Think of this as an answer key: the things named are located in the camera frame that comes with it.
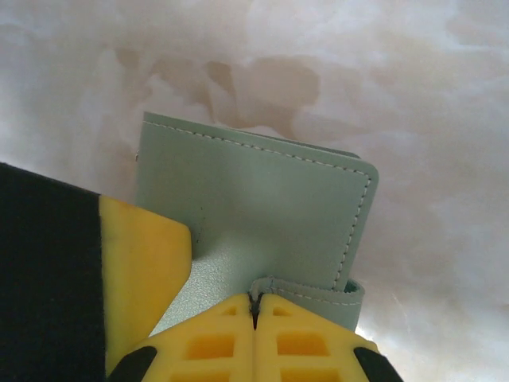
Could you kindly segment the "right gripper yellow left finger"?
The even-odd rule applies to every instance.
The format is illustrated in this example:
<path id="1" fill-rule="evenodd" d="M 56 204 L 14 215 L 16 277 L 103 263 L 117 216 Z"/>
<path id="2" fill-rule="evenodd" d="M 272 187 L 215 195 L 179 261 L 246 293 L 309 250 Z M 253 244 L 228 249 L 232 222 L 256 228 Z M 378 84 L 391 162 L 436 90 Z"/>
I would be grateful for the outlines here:
<path id="1" fill-rule="evenodd" d="M 248 294 L 138 343 L 107 382 L 253 382 L 254 327 Z"/>

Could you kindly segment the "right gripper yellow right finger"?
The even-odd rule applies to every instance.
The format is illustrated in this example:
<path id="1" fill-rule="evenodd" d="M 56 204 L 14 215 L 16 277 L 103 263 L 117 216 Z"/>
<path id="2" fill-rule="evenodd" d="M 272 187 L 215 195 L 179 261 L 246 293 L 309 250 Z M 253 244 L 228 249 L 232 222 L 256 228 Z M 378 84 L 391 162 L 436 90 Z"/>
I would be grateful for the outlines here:
<path id="1" fill-rule="evenodd" d="M 374 342 L 281 296 L 253 316 L 253 382 L 402 382 Z"/>

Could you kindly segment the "mint green card holder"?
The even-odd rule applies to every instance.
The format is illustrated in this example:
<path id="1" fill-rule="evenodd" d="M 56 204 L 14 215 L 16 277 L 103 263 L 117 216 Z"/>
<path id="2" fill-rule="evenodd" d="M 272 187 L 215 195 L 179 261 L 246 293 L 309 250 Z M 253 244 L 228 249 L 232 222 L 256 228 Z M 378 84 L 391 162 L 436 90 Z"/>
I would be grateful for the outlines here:
<path id="1" fill-rule="evenodd" d="M 378 180 L 348 152 L 145 113 L 136 203 L 192 233 L 191 275 L 157 331 L 242 293 L 354 329 L 350 270 Z"/>

